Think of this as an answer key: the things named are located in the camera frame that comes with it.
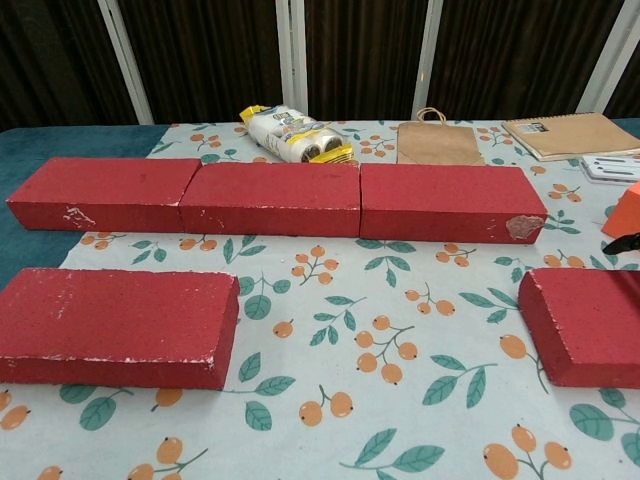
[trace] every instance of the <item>table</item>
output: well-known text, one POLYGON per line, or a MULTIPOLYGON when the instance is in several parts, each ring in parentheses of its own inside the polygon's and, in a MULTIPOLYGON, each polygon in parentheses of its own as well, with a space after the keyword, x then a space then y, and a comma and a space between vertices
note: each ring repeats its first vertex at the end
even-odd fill
MULTIPOLYGON (((333 127, 393 162, 399 123, 333 127)), ((85 234, 62 267, 240 278, 225 390, 7 385, 0 478, 640 478, 640 392, 550 385, 517 309, 534 267, 638 269, 600 251, 624 188, 536 162, 499 122, 459 125, 539 192, 535 245, 85 234)), ((172 125, 149 155, 192 156, 274 160, 236 123, 172 125)))

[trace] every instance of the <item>curtain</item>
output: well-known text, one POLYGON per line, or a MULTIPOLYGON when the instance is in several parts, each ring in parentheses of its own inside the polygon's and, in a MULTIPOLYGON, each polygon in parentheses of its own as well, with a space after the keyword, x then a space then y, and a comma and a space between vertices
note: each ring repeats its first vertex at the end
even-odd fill
POLYGON ((604 111, 609 118, 640 117, 640 43, 604 111))
POLYGON ((0 2, 0 129, 137 123, 95 1, 0 2))
POLYGON ((428 2, 306 0, 309 114, 411 116, 428 2))
POLYGON ((622 0, 445 0, 427 105, 450 118, 573 113, 622 0))
POLYGON ((282 103, 273 0, 120 0, 156 123, 282 103))

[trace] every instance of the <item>twine handle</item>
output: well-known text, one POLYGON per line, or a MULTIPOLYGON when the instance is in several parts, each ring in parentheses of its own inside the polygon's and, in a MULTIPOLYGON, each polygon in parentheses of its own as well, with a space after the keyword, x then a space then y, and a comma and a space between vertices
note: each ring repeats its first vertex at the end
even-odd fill
POLYGON ((416 113, 416 117, 418 117, 418 120, 420 120, 420 122, 424 122, 424 116, 427 113, 435 113, 436 115, 438 115, 440 123, 445 127, 447 126, 447 117, 445 117, 440 110, 433 107, 421 108, 420 110, 418 110, 418 113, 416 113))

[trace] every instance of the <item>kraft paper notebook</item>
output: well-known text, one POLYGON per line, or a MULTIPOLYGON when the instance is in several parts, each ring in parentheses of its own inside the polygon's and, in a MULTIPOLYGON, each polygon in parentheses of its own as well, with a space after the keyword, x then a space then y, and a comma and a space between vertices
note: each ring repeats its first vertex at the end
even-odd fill
POLYGON ((640 152, 640 140, 601 113, 509 120, 502 126, 541 162, 640 152))

